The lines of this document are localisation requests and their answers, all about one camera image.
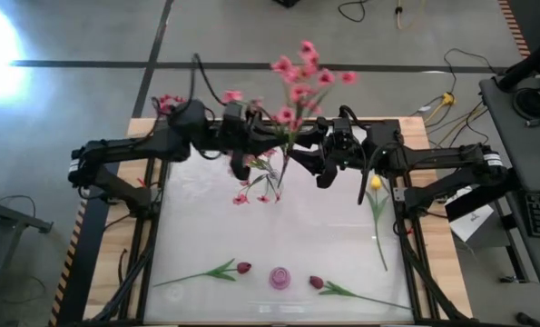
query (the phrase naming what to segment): metal bracket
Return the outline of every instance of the metal bracket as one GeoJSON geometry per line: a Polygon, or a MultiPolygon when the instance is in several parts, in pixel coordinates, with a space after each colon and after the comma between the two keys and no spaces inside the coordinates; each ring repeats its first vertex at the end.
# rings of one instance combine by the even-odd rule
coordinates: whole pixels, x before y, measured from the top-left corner
{"type": "Polygon", "coordinates": [[[406,187],[393,187],[393,197],[395,201],[405,202],[406,187]]]}

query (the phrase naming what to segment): wooden board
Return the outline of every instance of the wooden board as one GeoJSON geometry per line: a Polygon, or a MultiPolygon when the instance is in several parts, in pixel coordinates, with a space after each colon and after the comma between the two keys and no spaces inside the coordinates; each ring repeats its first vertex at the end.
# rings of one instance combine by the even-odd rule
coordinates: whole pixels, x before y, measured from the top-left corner
{"type": "MultiPolygon", "coordinates": [[[[406,146],[413,149],[425,149],[429,147],[425,126],[420,117],[376,117],[362,119],[398,119],[402,134],[405,137],[406,146]]],[[[129,125],[128,135],[143,135],[150,131],[153,123],[154,119],[152,118],[132,119],[129,125]]],[[[139,182],[136,179],[144,176],[145,167],[145,160],[121,163],[118,175],[127,182],[138,185],[139,182]]],[[[411,178],[415,186],[426,186],[433,183],[437,179],[437,176],[434,170],[427,170],[413,172],[411,178]]],[[[445,214],[443,206],[438,204],[433,205],[429,211],[445,214]]],[[[122,217],[126,213],[126,208],[123,205],[112,207],[108,213],[107,223],[122,217]]],[[[472,312],[447,220],[427,216],[421,219],[421,225],[433,277],[447,298],[458,310],[464,315],[471,317],[472,312]]],[[[130,250],[133,229],[134,219],[127,219],[114,225],[104,234],[84,318],[91,318],[97,314],[118,288],[117,270],[119,258],[123,248],[130,250]]],[[[123,261],[124,269],[127,262],[128,257],[125,254],[123,261]]],[[[140,283],[140,279],[141,277],[137,279],[137,285],[140,283]]],[[[417,284],[417,289],[423,312],[428,312],[425,291],[420,281],[417,284]]],[[[137,296],[134,295],[137,292],[138,288],[135,288],[133,290],[133,299],[131,300],[130,315],[134,315],[136,309],[137,296]]]]}

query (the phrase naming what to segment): red tulip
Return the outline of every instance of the red tulip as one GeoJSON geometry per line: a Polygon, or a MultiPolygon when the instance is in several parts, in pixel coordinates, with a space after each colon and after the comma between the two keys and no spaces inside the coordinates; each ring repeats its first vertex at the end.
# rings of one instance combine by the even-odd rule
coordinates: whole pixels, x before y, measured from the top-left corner
{"type": "Polygon", "coordinates": [[[246,273],[251,269],[251,263],[238,263],[237,272],[246,273]]]}
{"type": "Polygon", "coordinates": [[[309,277],[309,283],[314,286],[317,290],[321,289],[322,287],[324,287],[324,281],[322,281],[321,278],[319,277],[316,277],[316,276],[310,276],[309,277]]]}

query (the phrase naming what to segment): pink flower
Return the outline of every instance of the pink flower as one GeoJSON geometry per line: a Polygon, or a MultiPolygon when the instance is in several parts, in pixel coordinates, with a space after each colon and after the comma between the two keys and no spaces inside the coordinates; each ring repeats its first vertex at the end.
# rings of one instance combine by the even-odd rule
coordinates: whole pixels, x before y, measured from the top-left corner
{"type": "Polygon", "coordinates": [[[290,88],[290,100],[294,103],[298,102],[301,97],[309,94],[311,87],[308,84],[295,84],[290,88]]]}
{"type": "Polygon", "coordinates": [[[300,53],[302,55],[309,55],[316,52],[316,48],[314,47],[314,44],[308,40],[302,41],[302,47],[300,49],[300,53]]]}
{"type": "Polygon", "coordinates": [[[239,194],[238,196],[233,198],[233,204],[235,205],[241,205],[241,204],[249,203],[249,202],[250,201],[248,200],[248,197],[245,196],[245,194],[239,194]]]}
{"type": "Polygon", "coordinates": [[[302,54],[300,53],[299,56],[302,58],[304,63],[308,66],[318,66],[318,61],[320,59],[320,54],[316,51],[308,53],[308,54],[302,54]]]}
{"type": "Polygon", "coordinates": [[[243,99],[243,94],[240,91],[228,90],[225,91],[222,101],[224,103],[229,103],[231,101],[241,101],[243,99]]]}
{"type": "Polygon", "coordinates": [[[326,68],[322,69],[320,71],[320,75],[318,76],[318,84],[321,86],[326,86],[332,83],[334,83],[334,74],[326,68]]]}
{"type": "Polygon", "coordinates": [[[315,73],[318,72],[318,67],[313,64],[306,64],[300,68],[299,76],[301,78],[312,77],[315,73]]]}
{"type": "Polygon", "coordinates": [[[255,157],[253,156],[253,154],[246,154],[244,157],[243,157],[243,163],[245,165],[248,165],[250,164],[252,161],[255,160],[255,157]]]}
{"type": "Polygon", "coordinates": [[[283,78],[284,82],[287,84],[295,83],[300,76],[300,68],[296,66],[292,66],[289,70],[286,72],[283,72],[281,74],[281,78],[283,78]]]}
{"type": "Polygon", "coordinates": [[[268,158],[272,157],[274,154],[276,154],[277,151],[274,149],[269,149],[268,151],[264,152],[263,155],[267,156],[268,158]]]}
{"type": "Polygon", "coordinates": [[[258,196],[258,200],[261,202],[261,203],[268,203],[270,201],[270,198],[265,196],[265,195],[262,195],[262,196],[258,196]]]}
{"type": "Polygon", "coordinates": [[[280,111],[278,112],[278,116],[276,117],[276,121],[280,124],[285,124],[285,123],[289,123],[290,121],[292,121],[294,119],[294,111],[284,105],[281,107],[280,111]]]}
{"type": "Polygon", "coordinates": [[[281,74],[288,72],[291,67],[291,60],[285,55],[281,55],[280,60],[271,65],[274,72],[281,74]]]}
{"type": "Polygon", "coordinates": [[[357,81],[357,74],[355,72],[345,72],[340,74],[340,79],[344,84],[354,84],[357,81]]]}
{"type": "Polygon", "coordinates": [[[302,117],[298,119],[292,119],[290,121],[290,130],[291,131],[298,131],[299,127],[302,126],[303,120],[302,117]]]}
{"type": "Polygon", "coordinates": [[[176,103],[179,103],[179,104],[182,104],[184,102],[187,102],[187,99],[185,99],[184,97],[182,96],[178,96],[178,95],[175,95],[172,100],[176,103]]]}

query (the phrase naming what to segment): yellow tulip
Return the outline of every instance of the yellow tulip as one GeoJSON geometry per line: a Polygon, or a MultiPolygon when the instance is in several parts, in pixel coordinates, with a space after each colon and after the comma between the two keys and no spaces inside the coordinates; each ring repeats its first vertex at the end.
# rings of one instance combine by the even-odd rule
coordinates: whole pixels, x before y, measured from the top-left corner
{"type": "Polygon", "coordinates": [[[378,175],[372,176],[372,179],[370,180],[370,188],[376,191],[381,187],[382,181],[380,180],[380,177],[378,177],[378,175]]]}

